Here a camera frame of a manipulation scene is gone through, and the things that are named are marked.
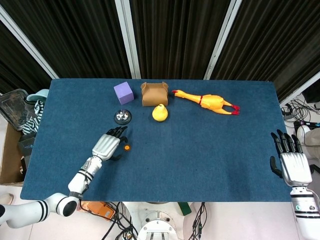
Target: red chicken feet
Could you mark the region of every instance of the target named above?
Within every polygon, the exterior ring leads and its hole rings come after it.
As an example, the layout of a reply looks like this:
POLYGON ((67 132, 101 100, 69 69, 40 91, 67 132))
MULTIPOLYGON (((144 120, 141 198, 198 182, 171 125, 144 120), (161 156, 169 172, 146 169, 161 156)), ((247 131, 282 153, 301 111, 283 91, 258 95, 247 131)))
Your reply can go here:
POLYGON ((232 115, 239 115, 240 113, 239 113, 239 111, 236 110, 236 111, 231 112, 231 114, 232 115))
POLYGON ((235 110, 240 110, 240 107, 237 105, 232 105, 231 107, 233 107, 235 110))

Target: blue tablecloth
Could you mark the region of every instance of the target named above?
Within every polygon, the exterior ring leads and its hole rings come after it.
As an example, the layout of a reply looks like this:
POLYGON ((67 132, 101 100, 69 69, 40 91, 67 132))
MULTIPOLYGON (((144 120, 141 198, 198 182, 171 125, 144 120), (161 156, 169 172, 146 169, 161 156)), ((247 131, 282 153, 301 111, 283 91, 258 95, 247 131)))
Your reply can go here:
MULTIPOLYGON (((68 183, 102 134, 117 127, 119 109, 132 113, 125 135, 131 151, 103 163, 84 194, 88 201, 288 202, 290 189, 269 166, 270 132, 285 131, 274 85, 261 81, 165 80, 169 91, 220 95, 240 115, 222 115, 169 94, 169 117, 142 107, 140 85, 162 80, 56 79, 24 181, 23 199, 68 195, 68 183), (135 100, 121 106, 113 86, 128 81, 135 100)), ((121 145, 117 152, 123 152, 121 145)))

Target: striped cloth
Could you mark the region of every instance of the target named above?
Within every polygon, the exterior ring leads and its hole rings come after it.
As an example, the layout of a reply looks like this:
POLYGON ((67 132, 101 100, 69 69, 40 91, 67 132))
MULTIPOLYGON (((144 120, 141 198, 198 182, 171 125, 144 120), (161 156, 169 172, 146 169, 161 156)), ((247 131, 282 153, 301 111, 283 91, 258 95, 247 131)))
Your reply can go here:
POLYGON ((42 101, 36 101, 34 105, 34 113, 36 117, 30 118, 30 120, 23 125, 22 132, 24 135, 38 132, 39 124, 44 112, 44 106, 45 105, 42 101))

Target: small brown box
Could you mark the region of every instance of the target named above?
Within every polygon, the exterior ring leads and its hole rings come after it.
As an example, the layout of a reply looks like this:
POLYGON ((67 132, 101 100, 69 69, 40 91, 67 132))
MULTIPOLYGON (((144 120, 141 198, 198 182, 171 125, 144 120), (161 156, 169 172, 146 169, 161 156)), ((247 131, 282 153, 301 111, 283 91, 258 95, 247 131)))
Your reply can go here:
POLYGON ((141 84, 142 106, 151 107, 163 104, 168 105, 168 84, 146 83, 141 84))

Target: floor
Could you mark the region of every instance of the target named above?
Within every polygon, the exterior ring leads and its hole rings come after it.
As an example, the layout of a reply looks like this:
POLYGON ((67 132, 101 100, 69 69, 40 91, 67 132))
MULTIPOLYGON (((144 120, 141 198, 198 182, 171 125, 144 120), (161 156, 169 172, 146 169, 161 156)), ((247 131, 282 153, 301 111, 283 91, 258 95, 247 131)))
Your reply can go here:
MULTIPOLYGON (((320 122, 320 116, 312 115, 311 121, 320 122)), ((0 156, 6 124, 0 116, 0 156)), ((286 125, 287 132, 292 133, 293 124, 286 125)), ((320 194, 320 176, 314 174, 313 177, 310 188, 320 194)), ((19 198, 20 192, 20 187, 0 185, 0 195, 15 195, 14 205, 28 202, 19 198)), ((302 240, 289 202, 208 202, 206 205, 208 220, 202 232, 203 240, 302 240)), ((196 202, 192 208, 198 207, 199 203, 196 202)), ((184 219, 185 239, 190 236, 194 217, 193 212, 184 219)), ((66 218, 51 213, 46 221, 19 229, 2 224, 0 240, 100 240, 110 226, 110 222, 88 213, 75 212, 66 218)), ((114 227, 106 239, 114 240, 118 233, 119 229, 114 227)))

